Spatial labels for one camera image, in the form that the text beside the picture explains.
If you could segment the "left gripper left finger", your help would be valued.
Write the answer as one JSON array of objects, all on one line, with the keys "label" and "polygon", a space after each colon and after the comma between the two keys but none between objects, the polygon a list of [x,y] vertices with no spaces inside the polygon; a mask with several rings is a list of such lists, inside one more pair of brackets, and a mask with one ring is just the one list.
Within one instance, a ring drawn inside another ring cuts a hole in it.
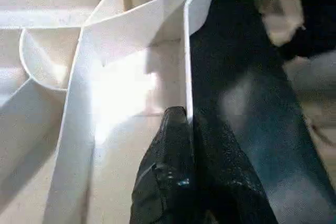
[{"label": "left gripper left finger", "polygon": [[139,165],[131,223],[207,223],[207,175],[185,108],[167,108]]}]

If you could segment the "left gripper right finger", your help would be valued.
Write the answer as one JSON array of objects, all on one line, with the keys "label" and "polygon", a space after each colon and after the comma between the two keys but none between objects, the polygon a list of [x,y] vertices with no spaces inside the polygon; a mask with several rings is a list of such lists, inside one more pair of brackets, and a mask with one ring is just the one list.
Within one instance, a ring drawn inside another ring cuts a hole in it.
[{"label": "left gripper right finger", "polygon": [[277,223],[265,190],[230,126],[194,112],[196,181],[204,223]]}]

